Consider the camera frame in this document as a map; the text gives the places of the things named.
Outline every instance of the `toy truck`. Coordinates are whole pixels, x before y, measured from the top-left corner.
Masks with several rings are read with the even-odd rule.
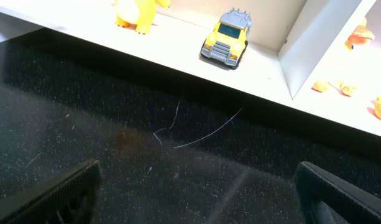
[[[250,14],[239,9],[224,13],[205,40],[201,55],[221,61],[236,69],[248,46],[246,40],[252,25]]]

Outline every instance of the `speckled black surface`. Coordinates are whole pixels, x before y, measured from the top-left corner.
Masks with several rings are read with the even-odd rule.
[[[301,223],[301,161],[381,198],[381,161],[232,91],[49,30],[1,43],[0,200],[91,157],[104,169],[93,223]]]

